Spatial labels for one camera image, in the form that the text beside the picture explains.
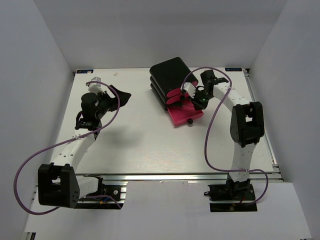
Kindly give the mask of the pink bottom drawer black knob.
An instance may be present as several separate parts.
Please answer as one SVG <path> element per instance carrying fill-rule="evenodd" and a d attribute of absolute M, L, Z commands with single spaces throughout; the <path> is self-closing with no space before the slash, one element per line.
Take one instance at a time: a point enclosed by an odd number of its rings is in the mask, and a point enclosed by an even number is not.
<path fill-rule="evenodd" d="M 195 110 L 191 107 L 180 107 L 178 104 L 167 106 L 167 111 L 175 127 L 185 124 L 192 125 L 194 120 L 199 119 L 204 115 L 202 110 Z M 184 102 L 182 104 L 193 105 L 190 102 Z"/>

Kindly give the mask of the large green handled screwdriver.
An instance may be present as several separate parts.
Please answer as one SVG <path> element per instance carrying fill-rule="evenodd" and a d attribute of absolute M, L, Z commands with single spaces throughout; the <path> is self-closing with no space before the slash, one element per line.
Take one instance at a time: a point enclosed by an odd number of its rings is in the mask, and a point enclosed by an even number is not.
<path fill-rule="evenodd" d="M 194 105 L 182 104 L 182 103 L 179 103 L 178 106 L 179 107 L 188 107 L 188 108 L 193 108 L 193 109 L 195 108 Z"/>

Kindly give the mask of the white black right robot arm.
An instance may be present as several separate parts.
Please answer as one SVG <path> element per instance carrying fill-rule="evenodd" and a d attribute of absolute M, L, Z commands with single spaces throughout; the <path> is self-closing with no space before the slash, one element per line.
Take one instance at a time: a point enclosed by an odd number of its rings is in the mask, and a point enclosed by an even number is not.
<path fill-rule="evenodd" d="M 229 132 L 234 142 L 233 160 L 228 174 L 226 195 L 236 200 L 243 195 L 250 184 L 250 166 L 253 152 L 265 134 L 263 106 L 252 102 L 233 88 L 231 78 L 215 76 L 215 68 L 207 68 L 201 73 L 201 86 L 193 86 L 184 81 L 181 90 L 186 92 L 195 110 L 204 110 L 209 100 L 219 100 L 218 106 L 225 106 L 231 113 Z"/>

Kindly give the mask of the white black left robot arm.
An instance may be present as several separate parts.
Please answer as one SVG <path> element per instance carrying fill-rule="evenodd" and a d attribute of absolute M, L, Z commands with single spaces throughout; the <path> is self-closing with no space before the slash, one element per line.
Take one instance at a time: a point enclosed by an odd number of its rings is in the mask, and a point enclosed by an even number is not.
<path fill-rule="evenodd" d="M 72 141 L 49 164 L 38 169 L 38 201 L 43 206 L 75 208 L 82 198 L 99 200 L 105 196 L 102 178 L 92 175 L 77 176 L 76 169 L 89 147 L 96 141 L 102 128 L 101 119 L 108 112 L 118 112 L 132 96 L 109 86 L 111 97 L 100 83 L 88 84 L 88 93 L 81 97 L 81 110 L 76 116 Z"/>

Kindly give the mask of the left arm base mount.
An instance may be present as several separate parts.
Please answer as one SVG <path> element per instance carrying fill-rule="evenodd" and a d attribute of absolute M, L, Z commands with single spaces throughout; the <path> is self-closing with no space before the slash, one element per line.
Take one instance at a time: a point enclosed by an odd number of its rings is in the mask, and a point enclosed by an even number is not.
<path fill-rule="evenodd" d="M 98 178 L 98 189 L 80 198 L 75 209 L 120 210 L 126 199 L 127 183 Z"/>

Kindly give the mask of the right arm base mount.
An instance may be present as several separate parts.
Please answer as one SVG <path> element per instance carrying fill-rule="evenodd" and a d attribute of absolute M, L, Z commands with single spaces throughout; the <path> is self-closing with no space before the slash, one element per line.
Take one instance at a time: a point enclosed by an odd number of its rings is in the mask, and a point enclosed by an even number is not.
<path fill-rule="evenodd" d="M 239 193 L 231 193 L 226 184 L 208 185 L 208 191 L 203 193 L 209 198 L 211 213 L 244 213 L 257 212 L 257 204 L 253 185 L 250 184 L 246 190 Z"/>

